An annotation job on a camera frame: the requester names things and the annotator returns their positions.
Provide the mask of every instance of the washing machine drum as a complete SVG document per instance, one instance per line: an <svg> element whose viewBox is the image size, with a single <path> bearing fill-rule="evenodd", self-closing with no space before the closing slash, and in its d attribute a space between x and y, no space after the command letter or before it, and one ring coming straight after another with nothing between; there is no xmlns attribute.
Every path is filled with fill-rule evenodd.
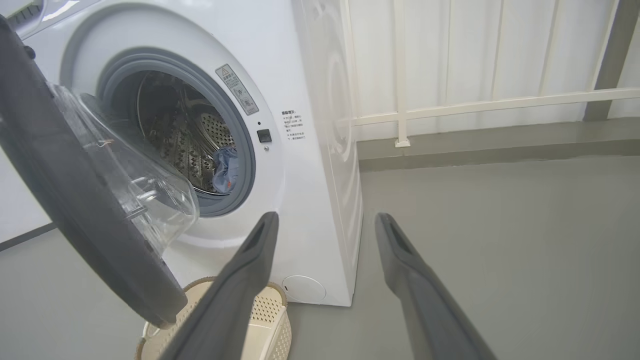
<svg viewBox="0 0 640 360"><path fill-rule="evenodd" d="M136 97L135 115L141 134L160 157L197 191L228 194L230 186L213 185L213 156L221 148L235 149L236 145L216 108L191 85L158 71L144 75Z"/></svg>

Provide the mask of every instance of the front-loading washing machine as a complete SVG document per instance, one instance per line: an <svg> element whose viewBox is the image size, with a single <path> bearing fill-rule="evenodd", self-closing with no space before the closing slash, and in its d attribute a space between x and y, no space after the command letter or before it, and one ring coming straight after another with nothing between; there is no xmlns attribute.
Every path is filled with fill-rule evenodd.
<svg viewBox="0 0 640 360"><path fill-rule="evenodd" d="M149 161L193 185L199 218L162 256L180 285L216 275L276 211L270 280L291 301L350 306L363 209L342 6L9 0L0 10L48 82L126 119ZM211 154L222 148L233 180L216 185ZM94 200L82 200L90 213Z"/></svg>

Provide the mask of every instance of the beige plastic basket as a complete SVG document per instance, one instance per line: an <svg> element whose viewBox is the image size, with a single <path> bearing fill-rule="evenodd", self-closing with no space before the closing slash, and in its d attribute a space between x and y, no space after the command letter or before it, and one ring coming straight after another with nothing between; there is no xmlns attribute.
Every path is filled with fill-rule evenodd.
<svg viewBox="0 0 640 360"><path fill-rule="evenodd" d="M196 280L184 288L188 303L176 316L175 325L158 329L145 324L135 360L156 360L187 320L215 277ZM291 347L291 324L287 316L287 297L270 282L253 300L249 328L244 339L242 360L285 360Z"/></svg>

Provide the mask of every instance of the open washing machine door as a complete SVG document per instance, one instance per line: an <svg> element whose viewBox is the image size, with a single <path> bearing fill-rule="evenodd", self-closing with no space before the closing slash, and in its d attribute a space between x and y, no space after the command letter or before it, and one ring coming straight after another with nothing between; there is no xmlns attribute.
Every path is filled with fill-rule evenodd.
<svg viewBox="0 0 640 360"><path fill-rule="evenodd" d="M158 327L175 322L187 299L161 253L199 216L193 187L112 132L90 98L47 84L2 17L0 49L0 143L13 166L122 300Z"/></svg>

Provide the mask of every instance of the warning label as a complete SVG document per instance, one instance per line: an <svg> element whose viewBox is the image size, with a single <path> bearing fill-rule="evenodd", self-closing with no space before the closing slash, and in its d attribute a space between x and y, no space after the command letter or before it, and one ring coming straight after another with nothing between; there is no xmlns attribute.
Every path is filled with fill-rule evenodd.
<svg viewBox="0 0 640 360"><path fill-rule="evenodd" d="M231 70L231 66L229 66L229 64L225 64L218 68L216 70L216 74L225 82L229 90L234 93L236 100L238 100L240 106L242 106L245 114L251 115L258 112L258 106L253 101L253 97L251 97L249 92L246 91L242 81L240 81L236 76L236 73Z"/></svg>
<svg viewBox="0 0 640 360"><path fill-rule="evenodd" d="M283 111L282 120L288 140L303 140L307 138L305 136L305 124L302 122L301 115L296 114L294 110Z"/></svg>

